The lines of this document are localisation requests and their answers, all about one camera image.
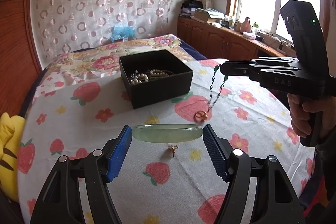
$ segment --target bed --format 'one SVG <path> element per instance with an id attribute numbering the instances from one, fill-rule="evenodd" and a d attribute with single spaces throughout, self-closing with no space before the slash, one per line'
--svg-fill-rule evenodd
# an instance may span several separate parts
<path id="1" fill-rule="evenodd" d="M 190 92 L 134 110 L 118 57 L 160 49 L 169 50 L 194 71 Z M 59 56 L 46 68 L 26 115 L 21 140 L 26 152 L 19 158 L 18 172 L 24 221 L 29 223 L 39 191 L 60 155 L 85 157 L 115 138 L 125 124 L 195 123 L 195 111 L 206 109 L 214 67 L 223 62 L 205 59 L 173 35 Z M 215 94 L 223 78 L 216 75 Z M 90 85 L 100 87 L 93 91 L 93 101 L 81 106 L 71 99 L 79 87 Z M 230 77 L 207 123 L 219 137 L 251 156 L 277 156 L 300 195 L 310 176 L 314 149 L 299 145 L 288 110 L 267 89 L 247 77 Z M 174 158 L 168 145 L 133 139 L 119 177 L 109 185 L 123 223 L 211 224 L 216 218 L 227 184 L 216 175 L 202 139 L 179 143 Z M 242 223 L 249 223 L 255 183 L 252 179 Z M 84 217 L 93 223 L 84 185 L 80 180 Z"/>

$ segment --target yellow plush toy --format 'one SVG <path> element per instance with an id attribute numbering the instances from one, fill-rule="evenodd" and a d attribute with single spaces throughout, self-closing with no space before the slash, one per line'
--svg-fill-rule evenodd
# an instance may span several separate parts
<path id="1" fill-rule="evenodd" d="M 0 188 L 12 200 L 18 202 L 17 155 L 25 126 L 20 116 L 9 117 L 3 113 L 0 118 Z"/>

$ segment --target cardboard box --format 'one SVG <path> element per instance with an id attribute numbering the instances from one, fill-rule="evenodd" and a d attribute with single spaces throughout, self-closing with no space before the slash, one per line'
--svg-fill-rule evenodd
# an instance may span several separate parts
<path id="1" fill-rule="evenodd" d="M 134 109 L 184 95 L 190 91 L 193 71 L 167 50 L 142 52 L 119 57 L 121 77 Z M 160 69 L 174 73 L 166 78 L 130 85 L 136 70 Z"/>
<path id="2" fill-rule="evenodd" d="M 194 18 L 201 20 L 202 22 L 205 22 L 205 23 L 216 22 L 219 19 L 219 18 L 211 18 L 208 13 L 200 12 L 197 10 L 195 11 Z"/>

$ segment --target bangle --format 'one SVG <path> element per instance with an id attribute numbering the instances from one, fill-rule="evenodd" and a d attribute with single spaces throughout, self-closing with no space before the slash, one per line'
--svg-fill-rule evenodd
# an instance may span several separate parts
<path id="1" fill-rule="evenodd" d="M 139 141 L 152 143 L 179 143 L 198 139 L 203 129 L 197 124 L 142 124 L 132 128 Z"/>

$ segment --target human hand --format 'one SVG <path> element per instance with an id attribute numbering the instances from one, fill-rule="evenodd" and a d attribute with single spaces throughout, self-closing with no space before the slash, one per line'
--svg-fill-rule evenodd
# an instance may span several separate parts
<path id="1" fill-rule="evenodd" d="M 307 137 L 311 133 L 311 126 L 308 123 L 309 113 L 322 111 L 322 126 L 320 138 L 325 137 L 336 125 L 336 97 L 323 97 L 319 100 L 307 100 L 300 105 L 302 99 L 293 94 L 288 94 L 292 127 L 296 135 Z"/>

